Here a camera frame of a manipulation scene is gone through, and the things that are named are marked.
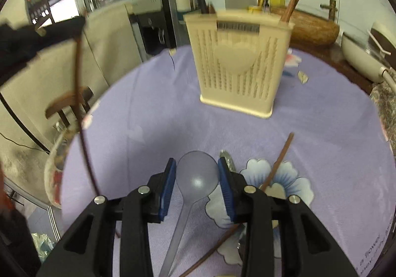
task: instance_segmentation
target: faucet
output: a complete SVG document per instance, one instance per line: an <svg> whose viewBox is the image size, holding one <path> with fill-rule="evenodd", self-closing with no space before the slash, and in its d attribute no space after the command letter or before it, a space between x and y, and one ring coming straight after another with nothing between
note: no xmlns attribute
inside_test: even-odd
<svg viewBox="0 0 396 277"><path fill-rule="evenodd" d="M320 7L322 9L329 9L329 20L330 21L335 21L335 13L338 11L338 9L336 8L337 6L337 1L335 0L330 0L330 5L324 5L324 4L320 4Z"/></svg>

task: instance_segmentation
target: yellow plastic basket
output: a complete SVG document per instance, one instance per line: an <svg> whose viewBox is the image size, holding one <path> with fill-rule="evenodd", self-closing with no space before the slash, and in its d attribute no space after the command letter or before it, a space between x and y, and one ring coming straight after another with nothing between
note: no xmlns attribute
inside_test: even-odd
<svg viewBox="0 0 396 277"><path fill-rule="evenodd" d="M189 14L185 21L201 101L270 117L294 24L243 10Z"/></svg>

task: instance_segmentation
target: round table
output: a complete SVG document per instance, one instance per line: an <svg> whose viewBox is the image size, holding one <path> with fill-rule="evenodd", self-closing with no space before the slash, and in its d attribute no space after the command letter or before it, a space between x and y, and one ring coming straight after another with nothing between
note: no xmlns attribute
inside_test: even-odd
<svg viewBox="0 0 396 277"><path fill-rule="evenodd" d="M172 57L164 50L127 74L100 98L84 121L101 193L109 199L126 196L146 184L152 174L162 172L170 157L178 161L192 150L207 152L215 160L221 150L227 150L246 181L259 185L288 134L294 132L286 162L268 192L281 197L300 195L358 273L366 276L381 252L395 213L393 154L370 98L319 59L296 50L293 54L301 63L289 56L269 119L201 103L189 46L179 48ZM308 76L304 84L299 71ZM74 139L61 188L66 227L94 197L80 144ZM182 204L175 184L165 221L148 226L155 276ZM218 188L210 200L204 198L193 206L172 276L189 268L223 235L229 226L224 212ZM190 276L239 276L238 237L230 238ZM279 272L279 259L276 268ZM114 272L117 276L118 264Z"/></svg>

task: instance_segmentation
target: plastic spoon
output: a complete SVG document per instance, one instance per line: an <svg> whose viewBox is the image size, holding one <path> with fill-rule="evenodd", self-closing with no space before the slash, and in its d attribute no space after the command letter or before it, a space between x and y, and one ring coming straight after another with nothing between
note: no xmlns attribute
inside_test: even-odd
<svg viewBox="0 0 396 277"><path fill-rule="evenodd" d="M216 161L205 152L192 151L177 164L176 182L183 196L183 207L159 277L168 277L193 204L213 192L219 183Z"/></svg>

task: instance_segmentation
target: basket base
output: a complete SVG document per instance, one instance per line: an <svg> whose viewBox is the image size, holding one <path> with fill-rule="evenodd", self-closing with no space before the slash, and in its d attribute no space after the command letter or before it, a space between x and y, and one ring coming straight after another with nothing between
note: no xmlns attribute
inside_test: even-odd
<svg viewBox="0 0 396 277"><path fill-rule="evenodd" d="M242 108L239 106L234 106L231 104L220 103L220 102L217 102L214 100L210 100L210 99L202 97L202 95L199 96L199 99L201 100L202 103L205 103L208 105L213 105L213 106L217 106L217 107L221 107L221 108L226 108L228 110L234 110L234 111L242 112L245 114L254 115L254 116L260 117L262 119L268 119L272 115L272 107L271 107L271 111L269 113L260 113L258 111L251 110L248 108Z"/></svg>

